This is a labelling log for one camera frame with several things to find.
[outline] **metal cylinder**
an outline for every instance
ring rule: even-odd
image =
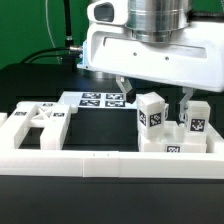
[[[191,0],[129,0],[126,26],[143,42],[168,42],[171,31],[188,26]]]

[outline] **black table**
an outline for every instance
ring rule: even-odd
[[[170,103],[181,88],[131,80],[137,93],[155,91]],[[0,112],[19,101],[57,102],[63,91],[120,92],[115,80],[97,80],[59,65],[13,64],[0,71]],[[210,123],[224,136],[223,94],[197,91],[212,106]],[[38,146],[31,129],[21,148]],[[72,116],[66,150],[137,151],[136,111],[86,110]],[[0,176],[0,223],[222,223],[224,181]]]

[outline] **black cable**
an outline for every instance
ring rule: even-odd
[[[53,58],[53,57],[63,57],[65,54],[59,54],[59,55],[55,55],[55,54],[47,54],[47,55],[40,55],[37,56],[35,58],[33,58],[31,61],[29,61],[29,64],[33,63],[34,61],[41,59],[41,58]]]
[[[71,58],[80,58],[79,57],[80,54],[59,54],[59,55],[55,55],[55,54],[47,54],[47,55],[40,55],[38,57],[33,58],[31,61],[29,61],[29,64],[31,64],[32,62],[41,59],[41,58],[53,58],[53,57],[71,57]]]
[[[24,58],[20,63],[24,64],[28,60],[30,60],[31,58],[33,58],[33,57],[35,57],[37,55],[40,55],[40,54],[49,53],[49,52],[55,52],[55,51],[68,51],[68,50],[70,50],[69,47],[57,47],[57,48],[50,48],[50,49],[45,49],[45,50],[37,51],[37,52],[29,55],[28,57]]]
[[[65,10],[65,46],[70,47],[74,45],[72,38],[72,28],[71,28],[71,15],[70,15],[70,0],[64,0],[64,10]]]

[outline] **green background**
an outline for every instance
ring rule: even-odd
[[[89,0],[70,0],[75,44],[86,37]],[[63,0],[49,0],[49,21],[57,47],[64,46]],[[220,0],[193,0],[195,10],[221,11]],[[0,68],[29,54],[51,48],[45,19],[45,0],[0,0]],[[57,63],[56,59],[38,62]]]

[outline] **white cube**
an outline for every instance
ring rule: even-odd
[[[138,131],[149,140],[158,139],[164,131],[165,100],[152,92],[137,97]]]

